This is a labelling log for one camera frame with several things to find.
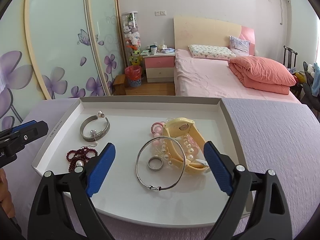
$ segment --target blue gripper pad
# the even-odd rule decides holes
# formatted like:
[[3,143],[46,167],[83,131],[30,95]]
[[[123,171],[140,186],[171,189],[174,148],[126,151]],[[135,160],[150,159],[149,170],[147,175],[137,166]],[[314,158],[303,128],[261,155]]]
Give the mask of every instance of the blue gripper pad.
[[116,157],[116,148],[112,143],[110,143],[109,147],[104,148],[100,155],[101,154],[102,157],[88,176],[86,193],[89,197],[92,197],[94,193],[97,193],[100,190],[100,187]]
[[209,142],[204,144],[204,158],[207,161],[220,189],[230,196],[233,192],[232,176],[221,161],[218,153]]
[[31,125],[31,124],[34,124],[34,123],[36,123],[35,120],[30,121],[30,122],[23,123],[23,124],[21,124],[21,125],[19,125],[19,126],[16,126],[16,127],[13,127],[13,128],[12,128],[12,132],[19,131],[20,129],[25,128],[25,127],[27,127],[27,126],[29,126],[29,125]]

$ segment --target silver ring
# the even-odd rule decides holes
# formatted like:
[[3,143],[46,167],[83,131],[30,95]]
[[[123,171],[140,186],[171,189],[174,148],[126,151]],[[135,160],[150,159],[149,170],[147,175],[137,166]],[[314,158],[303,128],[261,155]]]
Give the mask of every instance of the silver ring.
[[[161,161],[161,166],[160,166],[159,168],[156,168],[156,169],[152,168],[152,167],[150,166],[150,162],[152,162],[153,160],[160,160],[160,161]],[[159,171],[159,170],[161,170],[162,167],[163,167],[163,160],[162,160],[160,157],[158,157],[158,156],[153,156],[153,157],[151,157],[151,158],[148,160],[148,167],[149,167],[149,169],[152,170],[152,171]]]
[[[143,181],[140,179],[139,174],[138,174],[138,161],[139,161],[139,158],[140,158],[140,155],[141,155],[142,151],[148,146],[149,143],[151,143],[151,142],[153,142],[153,141],[155,141],[155,140],[158,140],[158,139],[168,139],[168,140],[170,140],[170,141],[172,141],[172,142],[175,142],[175,143],[179,146],[179,149],[181,150],[182,155],[183,155],[183,165],[182,165],[181,174],[180,174],[178,180],[177,180],[175,183],[173,183],[171,186],[169,186],[169,187],[160,187],[160,186],[159,186],[159,187],[154,187],[154,186],[152,186],[152,185],[149,185],[149,186],[148,186],[148,185],[146,185],[146,184],[143,183]],[[140,149],[140,151],[139,151],[139,153],[138,153],[137,160],[136,160],[136,176],[137,176],[139,182],[140,182],[143,186],[147,187],[148,189],[153,189],[153,190],[158,190],[158,191],[170,189],[170,188],[173,188],[175,185],[177,185],[177,183],[178,183],[179,180],[181,179],[181,177],[182,177],[182,175],[183,175],[183,173],[184,173],[184,170],[185,170],[185,168],[186,168],[186,161],[187,161],[187,157],[186,157],[186,155],[184,154],[183,148],[182,148],[181,144],[180,144],[176,139],[173,139],[173,138],[168,137],[168,136],[155,137],[155,138],[152,138],[151,140],[148,140],[148,141],[142,146],[142,148]]]
[[101,132],[98,132],[96,135],[94,135],[93,137],[87,137],[87,136],[84,136],[83,135],[83,130],[84,128],[86,127],[86,125],[93,121],[93,120],[97,120],[98,119],[98,116],[97,115],[93,115],[93,116],[90,116],[88,117],[86,120],[84,120],[84,122],[81,124],[80,126],[80,134],[82,136],[82,138],[84,140],[86,140],[87,142],[94,142],[94,141],[98,141],[100,140],[103,136],[105,136],[109,129],[110,129],[110,122],[108,120],[108,118],[106,118],[106,121],[107,121],[107,126],[105,127],[105,129],[103,129]]

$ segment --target watch face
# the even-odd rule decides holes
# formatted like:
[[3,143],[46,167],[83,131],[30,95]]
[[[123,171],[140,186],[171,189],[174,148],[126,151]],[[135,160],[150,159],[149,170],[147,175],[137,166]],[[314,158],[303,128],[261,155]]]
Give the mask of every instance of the watch face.
[[184,131],[184,130],[187,130],[188,129],[188,127],[189,127],[189,125],[186,123],[186,124],[184,124],[184,125],[182,125],[182,126],[180,126],[180,130],[181,131]]

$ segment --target black chair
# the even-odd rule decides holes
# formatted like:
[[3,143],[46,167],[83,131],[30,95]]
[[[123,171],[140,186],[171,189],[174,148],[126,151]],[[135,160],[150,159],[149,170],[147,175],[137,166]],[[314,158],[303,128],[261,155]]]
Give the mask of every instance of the black chair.
[[[284,47],[284,56],[283,56],[283,65],[285,65],[285,55],[286,52],[288,51],[288,64],[287,64],[287,68],[292,68],[291,67],[291,63],[292,63],[292,54],[294,54],[294,64],[293,67],[296,67],[296,60],[297,60],[297,55],[298,52],[295,52],[293,49],[283,46]],[[294,86],[290,87],[290,91],[295,95],[295,97],[299,100],[300,98],[300,94],[302,91],[302,85],[301,84],[296,84]]]

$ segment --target tray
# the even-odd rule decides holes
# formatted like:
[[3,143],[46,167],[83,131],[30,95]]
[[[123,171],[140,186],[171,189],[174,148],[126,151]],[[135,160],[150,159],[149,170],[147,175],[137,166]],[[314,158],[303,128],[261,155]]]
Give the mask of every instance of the tray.
[[[91,198],[98,212],[121,220],[156,227],[206,227],[216,222],[228,196],[220,191],[211,172],[197,176],[184,174],[176,187],[156,192],[139,184],[134,169],[138,151],[151,138],[150,126],[154,122],[177,117],[194,120],[204,139],[211,140],[217,149],[222,154],[229,155],[235,164],[241,160],[241,164],[246,166],[233,124],[219,98],[170,96],[80,98],[57,123],[36,155],[32,167],[37,173],[42,176],[47,170],[53,171],[54,174],[68,172],[67,152],[90,145],[80,136],[80,125],[98,110],[108,117],[110,130],[99,140],[95,149],[100,153],[108,142],[116,147],[116,158],[111,169],[100,191]],[[104,128],[104,124],[104,118],[90,122],[84,134],[89,134],[91,129],[99,131]],[[141,162],[148,160],[146,154],[141,158]],[[155,176],[155,172],[148,170],[146,166],[145,168],[140,166],[140,171],[141,177]],[[169,173],[161,171],[158,180],[168,180]],[[252,195],[249,194],[243,216],[249,214],[252,202]]]

